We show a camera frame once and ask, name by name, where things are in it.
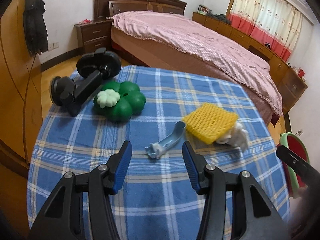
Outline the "white tissue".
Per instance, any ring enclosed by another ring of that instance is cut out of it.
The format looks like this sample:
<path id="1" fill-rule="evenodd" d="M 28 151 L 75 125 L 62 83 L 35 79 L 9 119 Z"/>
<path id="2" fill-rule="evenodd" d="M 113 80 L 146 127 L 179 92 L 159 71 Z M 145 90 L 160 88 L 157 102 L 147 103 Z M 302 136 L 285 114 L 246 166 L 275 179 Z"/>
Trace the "white tissue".
<path id="1" fill-rule="evenodd" d="M 227 144 L 239 147 L 242 152 L 245 152 L 249 148 L 249 133 L 241 123 L 236 121 L 233 127 L 215 142 L 220 145 Z"/>

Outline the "light blue plastic piece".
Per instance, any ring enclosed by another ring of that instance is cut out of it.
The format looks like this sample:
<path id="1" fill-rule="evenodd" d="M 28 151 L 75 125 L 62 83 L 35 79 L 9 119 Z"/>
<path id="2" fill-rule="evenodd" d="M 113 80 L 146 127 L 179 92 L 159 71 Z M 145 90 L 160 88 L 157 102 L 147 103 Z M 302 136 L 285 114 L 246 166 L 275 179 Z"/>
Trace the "light blue plastic piece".
<path id="1" fill-rule="evenodd" d="M 150 159 L 159 159 L 170 148 L 175 146 L 185 133 L 186 123 L 183 121 L 176 122 L 173 131 L 159 142 L 151 143 L 145 148 Z"/>

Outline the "red bin green rim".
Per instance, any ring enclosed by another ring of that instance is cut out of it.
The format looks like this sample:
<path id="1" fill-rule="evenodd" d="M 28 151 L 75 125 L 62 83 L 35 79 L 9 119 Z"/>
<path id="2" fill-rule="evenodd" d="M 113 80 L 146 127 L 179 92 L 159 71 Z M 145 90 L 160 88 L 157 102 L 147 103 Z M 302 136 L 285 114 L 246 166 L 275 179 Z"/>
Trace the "red bin green rim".
<path id="1" fill-rule="evenodd" d="M 299 137 L 295 134 L 291 132 L 281 133 L 277 148 L 280 146 L 285 146 L 292 153 L 295 154 L 292 163 L 297 162 L 297 157 L 299 159 L 303 159 L 308 164 L 310 163 L 306 147 L 304 146 L 303 142 L 299 139 Z M 282 164 L 285 172 L 289 196 L 293 199 L 297 199 L 299 198 L 298 190 L 301 188 L 305 188 L 306 184 L 302 181 L 301 177 L 298 174 L 296 174 L 293 168 L 287 165 L 287 163 L 285 163 L 284 161 L 282 161 Z"/>

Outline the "long wooden cabinet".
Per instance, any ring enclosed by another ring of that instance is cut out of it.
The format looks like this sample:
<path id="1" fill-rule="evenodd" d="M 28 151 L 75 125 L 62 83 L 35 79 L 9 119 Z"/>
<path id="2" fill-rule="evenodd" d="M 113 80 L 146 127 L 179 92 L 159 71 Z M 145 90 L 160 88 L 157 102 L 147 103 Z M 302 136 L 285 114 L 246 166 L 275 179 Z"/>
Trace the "long wooden cabinet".
<path id="1" fill-rule="evenodd" d="M 287 114 L 307 89 L 301 77 L 271 49 L 245 33 L 220 20 L 194 12 L 192 20 L 235 41 L 270 66 L 270 76 L 283 99 L 283 113 Z"/>

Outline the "flat yellow foam net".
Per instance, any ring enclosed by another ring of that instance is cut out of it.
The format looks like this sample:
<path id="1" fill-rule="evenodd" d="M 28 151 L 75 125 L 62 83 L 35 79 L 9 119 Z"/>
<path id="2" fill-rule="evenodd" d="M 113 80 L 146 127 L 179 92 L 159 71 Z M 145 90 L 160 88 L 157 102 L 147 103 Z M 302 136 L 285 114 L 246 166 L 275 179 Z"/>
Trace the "flat yellow foam net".
<path id="1" fill-rule="evenodd" d="M 186 130 L 206 145 L 212 144 L 235 125 L 238 115 L 213 103 L 201 107 L 182 118 Z"/>

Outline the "green clover toy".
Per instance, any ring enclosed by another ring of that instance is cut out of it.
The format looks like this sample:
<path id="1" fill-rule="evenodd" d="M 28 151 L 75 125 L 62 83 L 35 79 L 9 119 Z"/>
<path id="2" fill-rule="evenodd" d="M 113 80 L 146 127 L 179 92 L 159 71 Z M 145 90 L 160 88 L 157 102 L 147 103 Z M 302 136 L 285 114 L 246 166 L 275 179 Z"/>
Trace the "green clover toy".
<path id="1" fill-rule="evenodd" d="M 146 98 L 137 84 L 130 81 L 110 81 L 94 97 L 93 109 L 112 122 L 127 122 L 142 112 Z"/>

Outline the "red white floral curtain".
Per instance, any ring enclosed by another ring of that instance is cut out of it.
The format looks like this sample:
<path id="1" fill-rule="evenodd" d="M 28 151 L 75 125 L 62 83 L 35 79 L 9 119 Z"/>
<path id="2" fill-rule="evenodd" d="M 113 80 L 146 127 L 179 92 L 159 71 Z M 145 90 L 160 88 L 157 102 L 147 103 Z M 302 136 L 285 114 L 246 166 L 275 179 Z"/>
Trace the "red white floral curtain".
<path id="1" fill-rule="evenodd" d="M 286 0 L 234 0 L 228 19 L 231 26 L 287 61 L 302 28 L 302 13 Z"/>

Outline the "wooden wardrobe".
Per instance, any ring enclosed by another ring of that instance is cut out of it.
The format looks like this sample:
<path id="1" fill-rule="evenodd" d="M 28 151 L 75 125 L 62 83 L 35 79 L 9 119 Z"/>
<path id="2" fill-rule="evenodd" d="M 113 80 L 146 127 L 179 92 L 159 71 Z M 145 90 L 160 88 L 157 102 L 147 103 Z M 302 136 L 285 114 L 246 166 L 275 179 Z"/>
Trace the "wooden wardrobe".
<path id="1" fill-rule="evenodd" d="M 25 41 L 27 0 L 9 0 L 1 13 L 1 164 L 26 178 L 42 125 L 41 64 Z"/>

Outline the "pink bed quilt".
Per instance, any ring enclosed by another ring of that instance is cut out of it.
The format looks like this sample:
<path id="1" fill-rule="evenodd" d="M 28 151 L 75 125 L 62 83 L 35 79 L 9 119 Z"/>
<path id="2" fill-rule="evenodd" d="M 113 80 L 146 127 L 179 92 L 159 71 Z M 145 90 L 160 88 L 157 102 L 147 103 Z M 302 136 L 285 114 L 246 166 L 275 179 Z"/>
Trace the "pink bed quilt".
<path id="1" fill-rule="evenodd" d="M 176 14 L 151 11 L 127 11 L 114 15 L 112 27 L 141 40 L 153 40 L 172 46 L 204 61 L 214 61 L 222 53 L 243 63 L 249 61 L 264 67 L 270 66 L 260 57 L 233 40 L 210 30 L 195 21 Z"/>

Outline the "brown bed base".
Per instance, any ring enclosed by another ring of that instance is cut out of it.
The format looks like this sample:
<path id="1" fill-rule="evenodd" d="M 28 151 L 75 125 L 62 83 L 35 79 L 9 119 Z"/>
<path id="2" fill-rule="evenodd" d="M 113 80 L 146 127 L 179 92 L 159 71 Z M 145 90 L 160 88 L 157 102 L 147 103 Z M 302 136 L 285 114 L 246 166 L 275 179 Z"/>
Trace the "brown bed base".
<path id="1" fill-rule="evenodd" d="M 275 125 L 283 114 L 282 97 L 264 67 L 217 53 L 214 61 L 181 52 L 153 40 L 141 40 L 112 27 L 112 49 L 128 63 L 214 77 L 242 86 L 265 124 Z"/>

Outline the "dark wooden nightstand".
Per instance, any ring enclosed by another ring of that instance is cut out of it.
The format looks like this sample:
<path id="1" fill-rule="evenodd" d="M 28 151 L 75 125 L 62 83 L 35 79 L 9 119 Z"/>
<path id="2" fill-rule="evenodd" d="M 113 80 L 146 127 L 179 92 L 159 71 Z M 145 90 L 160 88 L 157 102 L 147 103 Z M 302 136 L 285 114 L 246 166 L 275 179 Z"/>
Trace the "dark wooden nightstand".
<path id="1" fill-rule="evenodd" d="M 99 48 L 111 50 L 111 27 L 113 19 L 75 24 L 78 46 L 82 54 L 95 52 Z"/>

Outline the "black jacket hanging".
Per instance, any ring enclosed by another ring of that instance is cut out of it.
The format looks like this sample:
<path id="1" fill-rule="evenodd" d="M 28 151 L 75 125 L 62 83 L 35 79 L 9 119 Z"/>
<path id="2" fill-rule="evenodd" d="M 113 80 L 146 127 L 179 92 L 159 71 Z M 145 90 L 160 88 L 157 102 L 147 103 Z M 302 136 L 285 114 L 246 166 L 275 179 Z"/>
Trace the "black jacket hanging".
<path id="1" fill-rule="evenodd" d="M 43 15 L 46 12 L 43 0 L 25 0 L 23 28 L 30 56 L 48 51 L 48 33 Z"/>

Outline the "dark wooden headboard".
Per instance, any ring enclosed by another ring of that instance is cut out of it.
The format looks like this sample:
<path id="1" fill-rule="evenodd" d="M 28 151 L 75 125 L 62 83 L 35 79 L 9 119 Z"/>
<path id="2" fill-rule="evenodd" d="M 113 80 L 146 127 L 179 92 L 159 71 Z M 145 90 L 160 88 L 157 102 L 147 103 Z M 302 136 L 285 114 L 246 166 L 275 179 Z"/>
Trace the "dark wooden headboard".
<path id="1" fill-rule="evenodd" d="M 180 0 L 94 0 L 94 20 L 102 21 L 126 11 L 154 11 L 183 15 L 186 3 Z"/>

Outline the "black suction mount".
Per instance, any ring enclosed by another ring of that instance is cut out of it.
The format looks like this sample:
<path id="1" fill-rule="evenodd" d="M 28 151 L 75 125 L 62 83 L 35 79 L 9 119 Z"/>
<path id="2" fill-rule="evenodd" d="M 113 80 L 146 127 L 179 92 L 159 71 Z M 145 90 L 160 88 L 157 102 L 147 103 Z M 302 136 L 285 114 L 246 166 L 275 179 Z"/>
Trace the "black suction mount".
<path id="1" fill-rule="evenodd" d="M 85 101 L 103 81 L 120 73 L 121 59 L 106 48 L 87 53 L 76 63 L 76 70 L 83 80 L 77 85 L 70 77 L 54 77 L 50 82 L 50 98 L 54 105 L 63 107 L 70 116 L 77 116 Z"/>

